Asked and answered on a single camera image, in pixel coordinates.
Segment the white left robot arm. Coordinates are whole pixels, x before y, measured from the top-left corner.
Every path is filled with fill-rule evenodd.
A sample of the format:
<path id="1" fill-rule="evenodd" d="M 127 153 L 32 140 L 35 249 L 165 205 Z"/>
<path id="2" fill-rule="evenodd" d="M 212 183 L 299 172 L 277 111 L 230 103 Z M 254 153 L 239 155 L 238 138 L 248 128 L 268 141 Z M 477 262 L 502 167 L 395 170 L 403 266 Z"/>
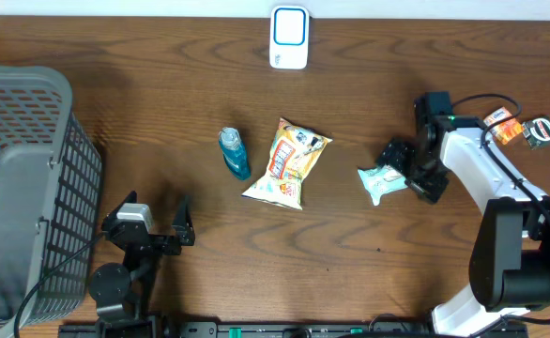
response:
<path id="1" fill-rule="evenodd" d="M 183 247 L 195 242 L 190 198 L 184 196 L 177 206 L 172 235 L 152 234 L 153 224 L 149 206 L 137 201 L 135 191 L 102 221 L 102 235 L 124 252 L 124 258 L 102 265 L 91 276 L 88 290 L 99 317 L 98 337 L 178 336 L 166 316 L 149 312 L 149 300 L 162 258 L 180 255 Z"/>

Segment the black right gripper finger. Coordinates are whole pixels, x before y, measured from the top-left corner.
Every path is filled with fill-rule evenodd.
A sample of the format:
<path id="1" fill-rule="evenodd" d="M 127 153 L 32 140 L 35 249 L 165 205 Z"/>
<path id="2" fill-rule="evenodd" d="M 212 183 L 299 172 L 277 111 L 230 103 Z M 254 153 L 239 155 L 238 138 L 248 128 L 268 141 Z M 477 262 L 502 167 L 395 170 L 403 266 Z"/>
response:
<path id="1" fill-rule="evenodd" d="M 393 137 L 384 147 L 375 163 L 378 167 L 390 166 L 404 177 L 410 175 L 415 147 L 401 138 Z"/>
<path id="2" fill-rule="evenodd" d="M 407 178 L 405 184 L 419 199 L 436 204 L 446 190 L 449 180 L 445 176 L 417 177 Z"/>

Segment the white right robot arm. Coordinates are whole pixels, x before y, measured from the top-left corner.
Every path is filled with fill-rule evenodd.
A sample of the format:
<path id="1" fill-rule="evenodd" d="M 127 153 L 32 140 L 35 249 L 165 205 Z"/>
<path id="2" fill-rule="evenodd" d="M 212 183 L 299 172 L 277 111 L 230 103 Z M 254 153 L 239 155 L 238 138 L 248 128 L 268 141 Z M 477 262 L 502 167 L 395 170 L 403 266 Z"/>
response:
<path id="1" fill-rule="evenodd" d="M 550 326 L 550 196 L 504 156 L 490 126 L 456 115 L 456 105 L 445 91 L 415 99 L 416 138 L 391 139 L 376 161 L 431 204 L 455 174 L 482 215 L 467 286 L 390 337 L 525 336 L 529 324 Z"/>

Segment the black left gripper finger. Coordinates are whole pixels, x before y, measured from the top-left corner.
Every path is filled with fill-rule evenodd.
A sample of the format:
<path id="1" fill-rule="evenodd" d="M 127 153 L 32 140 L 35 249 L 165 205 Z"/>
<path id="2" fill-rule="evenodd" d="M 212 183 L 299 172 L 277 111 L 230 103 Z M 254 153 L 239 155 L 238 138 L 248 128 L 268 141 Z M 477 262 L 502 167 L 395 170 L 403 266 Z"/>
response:
<path id="1" fill-rule="evenodd" d="M 176 215 L 172 222 L 182 246 L 193 246 L 195 243 L 195 232 L 191 220 L 190 198 L 185 195 L 177 206 Z"/>
<path id="2" fill-rule="evenodd" d="M 137 192 L 131 191 L 125 199 L 110 213 L 107 214 L 107 216 L 103 219 L 101 224 L 101 231 L 103 233 L 107 233 L 110 231 L 110 229 L 113 227 L 113 223 L 117 220 L 117 213 L 118 211 L 127 203 L 136 203 L 137 202 Z"/>

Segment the green round-logo packet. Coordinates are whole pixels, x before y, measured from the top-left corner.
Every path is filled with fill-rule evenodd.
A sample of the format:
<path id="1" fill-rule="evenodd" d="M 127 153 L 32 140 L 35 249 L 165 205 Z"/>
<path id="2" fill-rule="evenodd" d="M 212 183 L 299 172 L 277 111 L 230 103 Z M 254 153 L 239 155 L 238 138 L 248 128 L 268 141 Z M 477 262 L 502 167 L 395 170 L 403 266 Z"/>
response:
<path id="1" fill-rule="evenodd" d="M 543 115 L 522 124 L 523 135 L 531 149 L 550 146 L 550 117 Z"/>

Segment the white flushable wipes pack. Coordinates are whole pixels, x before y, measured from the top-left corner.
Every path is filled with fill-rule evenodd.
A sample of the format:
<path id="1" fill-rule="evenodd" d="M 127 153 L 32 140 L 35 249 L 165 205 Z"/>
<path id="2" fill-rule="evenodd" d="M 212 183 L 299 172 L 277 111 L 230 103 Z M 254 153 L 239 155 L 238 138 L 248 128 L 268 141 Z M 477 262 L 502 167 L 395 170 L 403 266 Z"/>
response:
<path id="1" fill-rule="evenodd" d="M 370 194 L 376 207 L 384 195 L 407 188 L 405 177 L 389 165 L 358 169 L 358 173 L 363 187 Z"/>

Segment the orange tissue pack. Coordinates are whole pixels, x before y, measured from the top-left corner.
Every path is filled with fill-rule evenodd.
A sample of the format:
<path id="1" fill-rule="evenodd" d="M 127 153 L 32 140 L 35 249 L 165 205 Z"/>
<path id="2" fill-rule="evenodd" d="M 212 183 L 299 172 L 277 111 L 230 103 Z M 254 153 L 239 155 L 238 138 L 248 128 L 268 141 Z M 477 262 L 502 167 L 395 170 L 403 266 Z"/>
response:
<path id="1" fill-rule="evenodd" d="M 506 145 L 524 131 L 522 125 L 513 117 L 509 110 L 505 107 L 498 108 L 488 115 L 483 122 L 486 126 L 490 126 L 504 119 L 507 119 L 507 121 L 495 125 L 491 129 L 491 133 L 501 144 Z"/>

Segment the orange snack chip bag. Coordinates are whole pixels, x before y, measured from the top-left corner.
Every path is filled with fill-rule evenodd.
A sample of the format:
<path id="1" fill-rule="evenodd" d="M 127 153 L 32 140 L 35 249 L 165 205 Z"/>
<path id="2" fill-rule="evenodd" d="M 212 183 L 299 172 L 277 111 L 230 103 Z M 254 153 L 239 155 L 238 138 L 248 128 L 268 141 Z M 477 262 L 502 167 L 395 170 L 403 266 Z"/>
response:
<path id="1" fill-rule="evenodd" d="M 301 189 L 325 147 L 333 140 L 280 118 L 265 174 L 241 194 L 279 207 L 302 210 Z"/>

